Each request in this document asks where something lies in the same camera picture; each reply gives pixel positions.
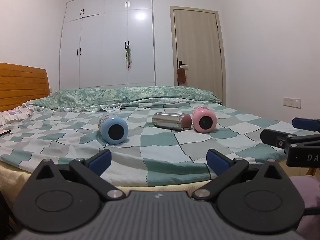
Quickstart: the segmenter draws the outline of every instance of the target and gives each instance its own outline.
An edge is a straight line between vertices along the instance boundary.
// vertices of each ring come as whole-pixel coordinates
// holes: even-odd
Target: towel
[[[186,70],[181,67],[177,70],[177,74],[178,74],[178,83],[182,82],[186,82],[187,78],[186,78]]]

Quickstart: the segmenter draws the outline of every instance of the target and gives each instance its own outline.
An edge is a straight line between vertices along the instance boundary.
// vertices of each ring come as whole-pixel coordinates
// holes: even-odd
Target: light switch panel
[[[290,106],[295,108],[301,108],[301,99],[297,98],[284,98],[283,99],[284,106]]]

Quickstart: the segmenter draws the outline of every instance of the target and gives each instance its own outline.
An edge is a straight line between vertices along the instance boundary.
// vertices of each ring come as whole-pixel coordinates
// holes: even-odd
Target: pink bottle
[[[200,106],[192,113],[193,127],[197,132],[212,132],[217,125],[217,117],[209,108]]]

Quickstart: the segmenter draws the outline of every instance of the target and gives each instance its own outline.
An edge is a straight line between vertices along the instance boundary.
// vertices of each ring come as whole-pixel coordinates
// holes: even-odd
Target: bedsheet
[[[22,122],[4,125],[12,133],[0,138],[0,158],[25,171],[32,172],[44,158],[66,164],[74,158],[90,158],[99,150],[112,152],[110,167],[101,175],[115,186],[163,186],[213,179],[216,175],[206,165],[206,153],[214,148],[230,159],[242,157],[250,163],[285,158],[282,149],[260,141],[264,128],[312,134],[291,124],[241,113],[217,103],[180,102],[167,105],[141,103],[114,111],[129,127],[127,140],[108,145],[98,132],[104,112],[34,112]],[[154,127],[156,112],[191,114],[195,107],[207,106],[218,119],[215,131],[200,134],[194,130],[175,132]]]

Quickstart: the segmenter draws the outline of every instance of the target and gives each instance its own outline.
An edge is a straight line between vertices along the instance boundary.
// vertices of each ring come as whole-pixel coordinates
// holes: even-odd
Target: book
[[[3,136],[9,132],[11,132],[11,130],[2,130],[2,131],[0,131],[0,136]]]

